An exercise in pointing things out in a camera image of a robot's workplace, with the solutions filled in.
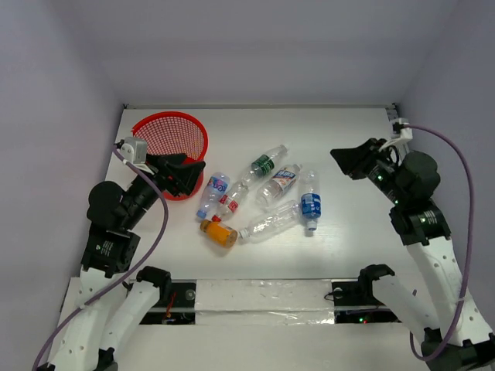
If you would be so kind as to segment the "red label clear bottle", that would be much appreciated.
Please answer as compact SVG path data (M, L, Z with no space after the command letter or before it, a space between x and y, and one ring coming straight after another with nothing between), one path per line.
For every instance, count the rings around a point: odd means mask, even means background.
M230 219L245 200L249 193L249 188L242 182L235 182L219 200L217 211L212 217L212 221L220 222Z

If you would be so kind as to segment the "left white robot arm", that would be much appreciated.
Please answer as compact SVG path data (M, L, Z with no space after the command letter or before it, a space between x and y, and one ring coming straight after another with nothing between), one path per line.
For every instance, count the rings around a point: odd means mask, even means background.
M155 202L166 203L164 192L190 195L206 164L183 153L123 162L136 174L128 188L103 181L90 191L76 308L56 328L65 332L60 347L45 364L36 360L35 370L118 369L142 319L170 299L171 274L146 266L146 256L132 261L140 242L133 229Z

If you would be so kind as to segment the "red mesh plastic bin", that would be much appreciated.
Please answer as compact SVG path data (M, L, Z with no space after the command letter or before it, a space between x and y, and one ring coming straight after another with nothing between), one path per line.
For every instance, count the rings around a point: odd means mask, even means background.
M207 130L190 114L164 111L140 120L132 135L148 145L146 165L155 166L160 155L185 155L183 165L203 161L208 149Z

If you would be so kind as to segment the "orange blue label bottle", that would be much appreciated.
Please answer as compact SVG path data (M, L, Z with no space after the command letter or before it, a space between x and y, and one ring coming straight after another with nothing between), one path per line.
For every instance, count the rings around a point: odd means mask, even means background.
M256 193L255 202L266 209L294 186L302 170L301 164L282 166Z

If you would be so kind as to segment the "dark blue label bottle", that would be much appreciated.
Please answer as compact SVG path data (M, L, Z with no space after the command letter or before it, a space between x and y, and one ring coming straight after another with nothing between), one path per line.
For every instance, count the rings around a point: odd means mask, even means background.
M314 169L306 169L300 178L300 208L306 230L316 231L321 217L320 177Z

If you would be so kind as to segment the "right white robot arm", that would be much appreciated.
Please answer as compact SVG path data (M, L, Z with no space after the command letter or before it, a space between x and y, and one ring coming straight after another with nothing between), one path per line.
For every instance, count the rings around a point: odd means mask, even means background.
M401 162L397 149L384 139L371 138L355 148L330 154L344 175L369 179L393 204L391 224L414 260L432 300L425 305L405 288L385 264L360 271L357 297L378 300L404 324L415 354L430 370L475 370L494 364L494 331L484 320L468 289L466 270L457 263L451 231L432 194L440 183L436 161L413 151Z

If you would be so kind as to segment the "silver taped front rail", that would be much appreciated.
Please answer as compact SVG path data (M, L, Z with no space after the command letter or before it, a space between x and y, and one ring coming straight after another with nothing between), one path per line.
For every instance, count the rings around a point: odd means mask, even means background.
M373 299L354 296L353 281L240 279L174 281L143 325L333 325L393 323Z

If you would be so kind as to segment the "green label clear bottle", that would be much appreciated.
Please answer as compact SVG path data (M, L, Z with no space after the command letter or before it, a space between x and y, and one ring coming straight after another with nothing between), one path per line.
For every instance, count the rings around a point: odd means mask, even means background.
M256 182L269 175L281 160L287 155L288 147L279 145L264 151L242 172L240 181L244 186L251 187Z

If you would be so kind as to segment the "light blue label bottle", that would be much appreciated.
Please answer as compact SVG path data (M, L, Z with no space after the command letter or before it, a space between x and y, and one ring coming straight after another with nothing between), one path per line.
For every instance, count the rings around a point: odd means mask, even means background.
M196 211L196 217L206 219L207 215L216 209L220 198L225 194L230 185L230 177L222 172L213 173L208 180L200 198L200 206Z

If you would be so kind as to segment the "clear unlabelled plastic bottle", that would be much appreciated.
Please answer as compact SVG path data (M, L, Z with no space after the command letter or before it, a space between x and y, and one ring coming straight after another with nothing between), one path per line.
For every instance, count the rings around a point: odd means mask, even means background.
M275 237L300 223L300 207L290 200L256 216L238 230L241 243L259 243Z

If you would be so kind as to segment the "orange juice bottle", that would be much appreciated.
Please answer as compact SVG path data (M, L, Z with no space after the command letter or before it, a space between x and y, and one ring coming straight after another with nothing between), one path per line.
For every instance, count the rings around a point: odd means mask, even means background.
M200 230L204 232L210 240L225 248L231 248L237 241L236 230L212 220L203 220Z

